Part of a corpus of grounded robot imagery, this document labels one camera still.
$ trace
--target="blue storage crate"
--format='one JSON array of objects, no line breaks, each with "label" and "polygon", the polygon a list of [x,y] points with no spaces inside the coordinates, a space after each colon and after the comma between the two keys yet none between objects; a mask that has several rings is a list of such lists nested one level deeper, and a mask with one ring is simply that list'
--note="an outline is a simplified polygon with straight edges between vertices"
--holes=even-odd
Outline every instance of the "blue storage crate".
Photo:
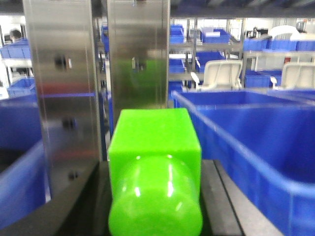
[{"label": "blue storage crate", "polygon": [[183,82],[182,81],[169,81],[168,82],[168,100],[172,100],[172,97],[171,97],[172,91],[182,92]]},{"label": "blue storage crate", "polygon": [[184,31],[182,28],[173,28],[170,31],[170,43],[183,43]]},{"label": "blue storage crate", "polygon": [[46,168],[43,143],[38,142],[0,174],[0,229],[45,204]]},{"label": "blue storage crate", "polygon": [[268,40],[246,39],[244,41],[244,51],[261,51],[267,48]]},{"label": "blue storage crate", "polygon": [[231,35],[223,29],[214,29],[214,32],[220,32],[219,37],[205,36],[205,32],[200,34],[203,43],[229,43]]},{"label": "blue storage crate", "polygon": [[46,165],[36,95],[0,101],[0,150],[27,151],[0,174],[0,229],[45,203]]},{"label": "blue storage crate", "polygon": [[112,100],[112,95],[111,93],[109,92],[107,94],[107,99],[108,99],[108,110],[109,110],[109,114],[108,114],[108,120],[109,120],[109,132],[110,132],[110,135],[111,137],[113,136],[114,134],[114,111],[113,111],[113,100]]},{"label": "blue storage crate", "polygon": [[185,64],[182,59],[169,60],[169,73],[184,73]]},{"label": "blue storage crate", "polygon": [[196,56],[196,70],[199,73],[205,72],[205,65],[208,61],[211,60],[224,60],[225,57],[222,56],[220,52],[197,52]]},{"label": "blue storage crate", "polygon": [[285,51],[296,51],[297,41],[290,40],[270,40],[267,44],[267,49],[272,50],[285,50]]},{"label": "blue storage crate", "polygon": [[31,51],[27,39],[21,39],[15,43],[5,45],[1,49],[1,55],[4,59],[30,59]]},{"label": "blue storage crate", "polygon": [[104,44],[104,50],[106,53],[109,52],[109,38],[108,37],[105,37],[103,39],[103,44]]},{"label": "blue storage crate", "polygon": [[171,35],[169,37],[170,43],[184,43],[184,36],[183,35]]},{"label": "blue storage crate", "polygon": [[315,41],[298,41],[297,51],[315,51]]},{"label": "blue storage crate", "polygon": [[182,29],[184,31],[184,27],[182,25],[170,25],[170,29]]},{"label": "blue storage crate", "polygon": [[299,100],[301,102],[315,105],[315,90],[270,90],[268,95],[283,97],[287,99]]},{"label": "blue storage crate", "polygon": [[184,32],[181,28],[171,29],[170,35],[183,35]]},{"label": "blue storage crate", "polygon": [[0,100],[0,148],[29,150],[41,139],[36,94]]},{"label": "blue storage crate", "polygon": [[263,70],[263,71],[260,71],[260,73],[275,77],[277,79],[277,86],[281,85],[281,82],[282,82],[282,71],[281,70]]},{"label": "blue storage crate", "polygon": [[315,235],[314,106],[188,109],[203,158],[220,160],[284,235]]},{"label": "blue storage crate", "polygon": [[270,75],[263,74],[257,71],[247,70],[245,74],[246,88],[269,88]]},{"label": "blue storage crate", "polygon": [[23,46],[22,52],[25,59],[31,59],[31,49],[29,46]]},{"label": "blue storage crate", "polygon": [[14,97],[36,93],[35,89],[35,79],[30,77],[14,82],[7,91],[10,97]]},{"label": "blue storage crate", "polygon": [[10,58],[10,53],[9,53],[7,46],[0,48],[0,54],[1,54],[3,59]]},{"label": "blue storage crate", "polygon": [[249,91],[225,92],[173,92],[174,107],[193,106],[195,109],[204,108],[238,108],[266,107],[302,104],[301,102],[280,97],[268,96]]}]

